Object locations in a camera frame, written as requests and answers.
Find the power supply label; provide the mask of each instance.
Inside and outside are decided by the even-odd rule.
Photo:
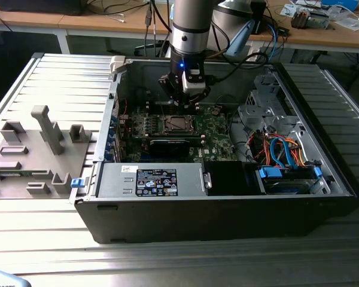
[[[137,196],[178,196],[177,170],[138,169]]]

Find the white table leg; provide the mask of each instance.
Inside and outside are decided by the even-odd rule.
[[[65,29],[59,29],[56,31],[55,35],[57,36],[57,40],[59,41],[60,49],[62,54],[70,54],[68,40],[66,39],[66,36],[68,35],[66,33]]]

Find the metal bracket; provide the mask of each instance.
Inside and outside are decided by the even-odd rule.
[[[210,173],[208,173],[208,172],[203,173],[203,184],[207,190],[209,190],[210,188],[213,187],[211,184]]]
[[[110,61],[111,79],[114,78],[119,72],[126,70],[125,56],[113,56]]]

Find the red cable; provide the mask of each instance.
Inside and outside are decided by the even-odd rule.
[[[125,116],[125,114],[126,114],[126,111],[127,111],[127,100],[125,99],[125,110],[124,110],[124,113],[122,114],[122,118],[123,118],[123,120],[124,120],[124,128],[125,128],[125,131],[126,131],[127,133],[129,133],[128,130],[127,130],[127,127],[126,127],[126,120],[125,120],[125,118],[124,118],[124,116]]]

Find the sticker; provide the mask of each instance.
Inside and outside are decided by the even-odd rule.
[[[138,170],[138,166],[122,166],[121,172],[132,172],[136,173]]]
[[[21,174],[19,173],[0,173],[1,177],[6,177],[6,176],[21,176]]]
[[[137,196],[178,196],[175,169],[137,169],[135,172]]]

